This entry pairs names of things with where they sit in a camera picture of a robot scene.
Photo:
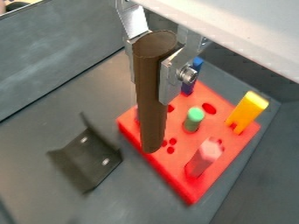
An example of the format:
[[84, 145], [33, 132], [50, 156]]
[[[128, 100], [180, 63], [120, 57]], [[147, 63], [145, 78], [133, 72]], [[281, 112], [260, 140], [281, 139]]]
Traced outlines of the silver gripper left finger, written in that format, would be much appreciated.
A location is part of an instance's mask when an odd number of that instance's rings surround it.
[[116, 13], [124, 27], [125, 55], [129, 61], [131, 81], [135, 81], [133, 43], [149, 32], [144, 8], [131, 0], [116, 0]]

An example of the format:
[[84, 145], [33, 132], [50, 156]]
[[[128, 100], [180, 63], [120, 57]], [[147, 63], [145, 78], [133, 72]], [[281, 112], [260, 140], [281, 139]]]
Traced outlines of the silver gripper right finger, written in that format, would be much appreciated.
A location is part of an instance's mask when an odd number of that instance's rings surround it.
[[159, 102], [167, 105], [181, 91], [183, 69], [205, 50], [211, 41], [184, 26], [177, 26], [177, 45], [160, 64]]

